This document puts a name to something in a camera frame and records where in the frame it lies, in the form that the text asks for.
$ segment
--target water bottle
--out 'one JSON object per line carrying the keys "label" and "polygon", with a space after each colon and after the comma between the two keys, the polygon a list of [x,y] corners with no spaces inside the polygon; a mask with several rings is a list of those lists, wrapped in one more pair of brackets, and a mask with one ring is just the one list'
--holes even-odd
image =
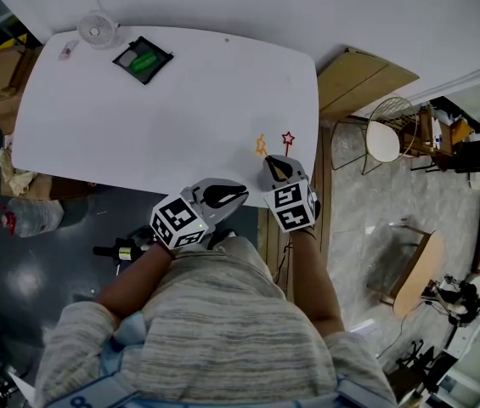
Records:
{"label": "water bottle", "polygon": [[59,201],[37,201],[12,198],[0,206],[0,224],[11,235],[31,237],[58,228],[64,209]]}

